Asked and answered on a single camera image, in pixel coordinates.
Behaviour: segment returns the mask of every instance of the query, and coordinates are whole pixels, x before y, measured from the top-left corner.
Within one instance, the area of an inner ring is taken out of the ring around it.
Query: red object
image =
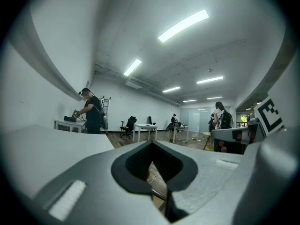
[[[219,146],[222,148],[225,146],[225,143],[223,141],[219,141]]]
[[[221,152],[227,152],[227,148],[226,147],[222,147],[221,148]]]

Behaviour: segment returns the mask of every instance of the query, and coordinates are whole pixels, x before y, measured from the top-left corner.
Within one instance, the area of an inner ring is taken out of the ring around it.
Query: glass wall
[[[187,124],[192,132],[209,132],[209,121],[215,107],[181,108],[180,122]]]
[[[188,125],[192,132],[199,132],[200,130],[200,111],[198,108],[188,109]]]

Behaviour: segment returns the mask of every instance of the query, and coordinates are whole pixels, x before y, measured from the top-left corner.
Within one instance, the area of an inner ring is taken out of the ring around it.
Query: fluorescent ceiling light
[[[187,102],[194,102],[194,101],[197,101],[196,99],[193,99],[193,100],[187,100],[187,101],[183,101],[184,103],[187,103]]]
[[[222,97],[208,97],[207,99],[215,99],[215,98],[222,98]]]
[[[136,59],[131,65],[130,67],[126,70],[126,72],[124,73],[125,76],[128,76],[137,66],[139,66],[141,63],[141,61],[139,61],[138,59]]]
[[[220,79],[223,79],[223,76],[221,76],[221,77],[214,77],[214,78],[210,78],[210,79],[198,81],[197,83],[198,84],[200,84],[200,83],[207,83],[207,82],[211,82],[211,81],[215,81],[215,80],[220,80]]]
[[[170,91],[173,91],[173,90],[176,90],[176,89],[179,89],[180,87],[176,87],[176,88],[171,88],[171,89],[168,89],[168,90],[164,90],[163,92],[170,92]]]
[[[195,14],[187,17],[186,19],[183,19],[176,25],[172,26],[169,30],[165,31],[162,35],[160,35],[158,37],[158,39],[164,43],[166,40],[173,37],[174,35],[181,32],[182,30],[184,30],[184,29],[188,28],[189,26],[191,26],[197,22],[200,22],[206,18],[208,18],[208,14],[207,14],[206,10],[202,10],[198,13],[195,13]]]

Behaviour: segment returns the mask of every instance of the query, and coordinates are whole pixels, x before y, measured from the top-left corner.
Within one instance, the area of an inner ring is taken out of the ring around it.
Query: man
[[[214,123],[214,114],[212,113],[211,116],[210,116],[210,119],[208,121],[208,124],[209,124],[208,125],[208,130],[209,130],[210,133],[214,129],[213,123]]]
[[[100,132],[100,101],[93,96],[88,88],[82,90],[82,97],[86,100],[84,108],[78,112],[78,115],[86,113],[86,128],[89,134],[99,134]]]
[[[176,114],[173,114],[173,116],[171,118],[171,122],[178,122]]]

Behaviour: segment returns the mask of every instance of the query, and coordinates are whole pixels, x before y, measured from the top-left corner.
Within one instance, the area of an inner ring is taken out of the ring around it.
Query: air vent
[[[134,89],[140,89],[143,86],[139,85],[137,82],[133,82],[130,79],[126,80],[125,85]]]
[[[138,85],[142,86],[142,87],[145,85],[145,83],[144,83],[143,81],[138,80],[138,79],[135,79],[135,78],[133,78],[133,77],[131,77],[129,80],[130,80],[131,82],[135,83],[135,84],[138,84]]]

